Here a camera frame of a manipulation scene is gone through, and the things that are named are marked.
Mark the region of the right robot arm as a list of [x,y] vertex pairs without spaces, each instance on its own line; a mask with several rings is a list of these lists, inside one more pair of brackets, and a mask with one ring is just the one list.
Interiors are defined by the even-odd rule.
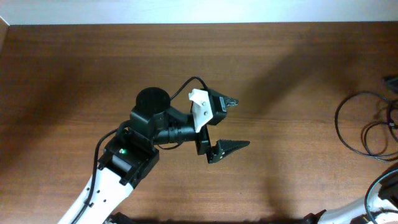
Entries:
[[341,208],[310,213],[301,223],[397,223],[397,165],[383,172],[369,186],[364,197]]

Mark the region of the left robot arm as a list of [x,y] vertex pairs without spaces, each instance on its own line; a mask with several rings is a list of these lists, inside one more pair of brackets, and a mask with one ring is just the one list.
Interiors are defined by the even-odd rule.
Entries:
[[142,90],[130,118],[109,133],[102,155],[95,154],[93,173],[60,223],[106,223],[111,212],[137,187],[159,161],[159,147],[195,142],[197,154],[208,163],[224,159],[249,141],[220,139],[211,145],[208,126],[216,126],[238,100],[211,89],[194,89],[188,95],[188,114],[171,105],[169,94],[157,87]]

